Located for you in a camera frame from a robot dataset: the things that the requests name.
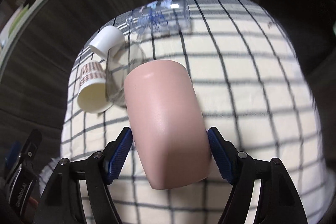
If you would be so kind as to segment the pink ceramic cup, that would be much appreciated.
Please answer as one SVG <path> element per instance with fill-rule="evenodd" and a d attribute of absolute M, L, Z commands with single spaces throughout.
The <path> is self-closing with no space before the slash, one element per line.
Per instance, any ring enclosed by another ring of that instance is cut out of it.
<path fill-rule="evenodd" d="M 179 188 L 209 175 L 205 122 L 183 65 L 144 63 L 126 77 L 124 94 L 135 146 L 153 189 Z"/>

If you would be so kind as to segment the patterned paper cup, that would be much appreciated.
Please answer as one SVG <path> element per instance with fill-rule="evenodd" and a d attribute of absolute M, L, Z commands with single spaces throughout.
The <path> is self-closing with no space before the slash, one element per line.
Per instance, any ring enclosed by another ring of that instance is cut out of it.
<path fill-rule="evenodd" d="M 88 113 L 102 113 L 112 106 L 105 95 L 106 74 L 96 60 L 86 62 L 80 71 L 77 104 Z"/>

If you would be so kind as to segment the white paper cup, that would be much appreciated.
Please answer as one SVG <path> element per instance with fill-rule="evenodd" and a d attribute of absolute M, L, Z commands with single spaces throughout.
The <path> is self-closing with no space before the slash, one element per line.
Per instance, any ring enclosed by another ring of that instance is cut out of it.
<path fill-rule="evenodd" d="M 89 49 L 106 60 L 109 50 L 115 55 L 125 43 L 125 36 L 115 26 L 104 27 L 89 43 Z"/>

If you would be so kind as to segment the checkered white tablecloth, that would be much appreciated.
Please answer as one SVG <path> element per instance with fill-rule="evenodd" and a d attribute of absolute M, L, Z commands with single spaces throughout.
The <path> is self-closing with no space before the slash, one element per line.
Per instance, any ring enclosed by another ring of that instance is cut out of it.
<path fill-rule="evenodd" d="M 187 0 L 193 30 L 171 37 L 130 32 L 126 14 L 110 24 L 150 60 L 181 63 L 188 71 L 206 127 L 256 159 L 279 157 L 317 223 L 335 191 L 326 169 L 313 96 L 290 40 L 262 7 L 249 0 Z M 109 187 L 124 223 L 217 223 L 231 186 L 216 166 L 206 180 L 184 188 L 150 187 L 136 150 Z"/>

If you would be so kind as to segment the smoky clear glass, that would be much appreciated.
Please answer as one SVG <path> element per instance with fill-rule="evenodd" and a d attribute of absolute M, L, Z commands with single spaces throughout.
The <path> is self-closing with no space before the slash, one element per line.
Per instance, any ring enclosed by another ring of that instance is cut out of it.
<path fill-rule="evenodd" d="M 126 107 L 124 82 L 127 75 L 146 61 L 146 55 L 137 43 L 126 42 L 108 51 L 106 61 L 105 96 L 108 102 Z"/>

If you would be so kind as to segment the green plate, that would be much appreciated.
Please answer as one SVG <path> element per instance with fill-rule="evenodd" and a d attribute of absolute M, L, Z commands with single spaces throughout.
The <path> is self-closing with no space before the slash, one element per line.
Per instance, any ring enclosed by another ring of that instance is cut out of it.
<path fill-rule="evenodd" d="M 6 22 L 5 26 L 1 29 L 1 43 L 5 43 L 9 38 L 11 32 L 15 28 L 15 25 L 21 20 L 21 17 L 28 11 L 28 6 L 19 7 L 10 19 Z"/>

